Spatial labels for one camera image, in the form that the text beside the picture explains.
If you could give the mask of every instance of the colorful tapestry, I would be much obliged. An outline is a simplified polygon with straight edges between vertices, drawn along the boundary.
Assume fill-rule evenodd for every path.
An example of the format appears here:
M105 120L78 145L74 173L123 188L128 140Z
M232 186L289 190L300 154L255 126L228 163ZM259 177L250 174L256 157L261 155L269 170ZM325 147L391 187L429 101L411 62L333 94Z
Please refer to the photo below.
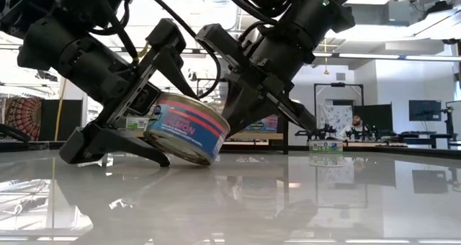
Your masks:
M346 126L352 123L352 107L338 105L322 105L318 106L318 124L322 128L326 123L333 126L341 132Z
M8 98L5 105L5 124L26 133L31 141L40 135L42 99L39 97Z

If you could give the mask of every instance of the white wall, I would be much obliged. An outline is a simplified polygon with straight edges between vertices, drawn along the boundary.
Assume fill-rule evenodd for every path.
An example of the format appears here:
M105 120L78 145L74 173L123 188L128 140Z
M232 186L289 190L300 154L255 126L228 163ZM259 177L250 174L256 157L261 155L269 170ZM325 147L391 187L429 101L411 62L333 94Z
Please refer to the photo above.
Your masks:
M421 122L408 120L408 101L424 98L422 62L376 61L378 104L391 104L394 131L424 130Z
M446 46L438 55L451 54L451 47ZM365 104L392 103L395 132L423 131L426 127L422 122L409 121L408 101L441 100L443 108L445 102L454 98L455 68L456 65L450 62L374 61L355 71L355 81L364 84ZM442 115L441 122L427 122L427 130L445 133L445 119ZM443 143L446 141L439 140L438 147L446 147Z
M290 98L298 100L304 104L309 112L314 113L314 84L318 83L336 83L336 73L345 73L346 81L344 83L354 83L354 72L350 71L348 66L329 66L329 75L325 75L325 66L318 66L312 68L310 66L304 66L297 73L293 79L295 87L290 92ZM350 99L355 100L357 104L360 104L360 97L349 87L347 88L325 88L317 98L317 104L325 104L332 99ZM296 137L295 133L301 130L296 125L290 123L289 128L289 145L302 146L306 144L306 137Z
M364 104L373 105L377 104L377 75L376 75L376 61L370 61L354 73L355 84L364 85Z

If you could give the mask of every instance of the poster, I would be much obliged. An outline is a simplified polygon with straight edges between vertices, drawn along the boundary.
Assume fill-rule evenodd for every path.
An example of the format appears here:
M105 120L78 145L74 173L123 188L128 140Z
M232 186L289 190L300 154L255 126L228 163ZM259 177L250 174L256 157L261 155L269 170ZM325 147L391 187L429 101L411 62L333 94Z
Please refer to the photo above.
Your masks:
M318 106L318 123L320 128L325 124L333 126L333 129L340 133L346 126L352 123L352 107L338 105L322 105Z
M8 98L5 104L5 124L26 133L31 141L40 135L42 99L39 97Z
M246 128L242 131L258 133L276 133L278 119L278 116L271 115L269 117L264 118L263 120L259 120L255 123L246 126Z

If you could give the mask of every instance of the computer monitor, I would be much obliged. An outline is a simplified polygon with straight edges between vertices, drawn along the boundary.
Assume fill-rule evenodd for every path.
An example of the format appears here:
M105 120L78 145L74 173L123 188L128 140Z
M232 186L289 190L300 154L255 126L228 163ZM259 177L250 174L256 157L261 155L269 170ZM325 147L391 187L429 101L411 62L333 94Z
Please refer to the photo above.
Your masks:
M354 114L359 115L363 122L370 127L375 126L382 131L393 131L391 104L355 106Z
M81 126L81 100L63 100L59 122L58 141L67 141L75 128ZM59 100L42 100L40 141L54 141Z
M410 100L410 121L439 122L442 120L442 101Z

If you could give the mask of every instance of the ceiling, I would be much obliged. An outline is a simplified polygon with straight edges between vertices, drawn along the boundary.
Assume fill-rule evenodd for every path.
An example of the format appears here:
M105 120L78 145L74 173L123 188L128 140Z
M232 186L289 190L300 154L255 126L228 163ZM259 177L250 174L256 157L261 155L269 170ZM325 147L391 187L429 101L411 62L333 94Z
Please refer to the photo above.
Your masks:
M164 0L175 12L177 12L186 23L195 31L198 32L204 25L219 23L223 28L227 29L232 35L241 34L246 28L256 21L246 12L239 9L233 2L229 0ZM412 5L417 6L420 2L428 0L393 0L403 3L415 1ZM381 8L386 8L386 4L390 0L351 0L348 5L353 6L356 10L363 8L365 10L376 9L377 5ZM422 13L412 10L409 14L411 19L418 20ZM123 10L119 10L117 16L121 18ZM152 0L133 0L130 5L130 22L126 27L129 36L132 38L135 46L142 48L145 45L145 38L156 26L161 18L170 17L165 10ZM328 32L326 39L315 49L315 51L327 52L342 52L342 53L398 53L398 54L436 54L443 50L440 49L441 42L430 41L428 37L411 38L407 37L407 28L410 26L395 26L386 24L358 24L355 28L346 32L334 33ZM199 48L199 45L194 39L183 30L183 36L187 41L187 48ZM104 44L110 47L122 47L121 41L116 36L98 37ZM0 48L6 44L22 44L21 40L5 35L0 32ZM417 45L417 48L404 48L402 46ZM325 58L318 58L314 65L321 65L326 62ZM328 64L331 65L352 65L354 59L328 59ZM29 71L30 78L33 79L36 71L20 69L21 71Z

